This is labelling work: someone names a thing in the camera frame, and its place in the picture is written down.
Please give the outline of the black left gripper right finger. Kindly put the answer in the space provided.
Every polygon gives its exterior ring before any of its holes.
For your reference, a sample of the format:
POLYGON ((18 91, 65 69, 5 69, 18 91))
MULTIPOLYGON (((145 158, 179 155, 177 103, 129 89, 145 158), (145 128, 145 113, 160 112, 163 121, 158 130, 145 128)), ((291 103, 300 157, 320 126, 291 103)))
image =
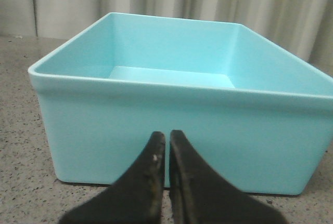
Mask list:
POLYGON ((169 179, 175 223, 287 223, 221 177, 181 130, 170 135, 169 179))

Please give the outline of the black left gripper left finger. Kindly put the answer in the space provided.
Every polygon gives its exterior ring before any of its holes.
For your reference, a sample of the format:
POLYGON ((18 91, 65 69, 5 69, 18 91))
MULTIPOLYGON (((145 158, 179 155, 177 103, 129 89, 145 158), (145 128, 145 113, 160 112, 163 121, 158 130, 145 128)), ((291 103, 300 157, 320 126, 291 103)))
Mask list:
POLYGON ((106 190, 66 212, 60 223, 160 223, 165 136, 154 131, 128 170, 106 190))

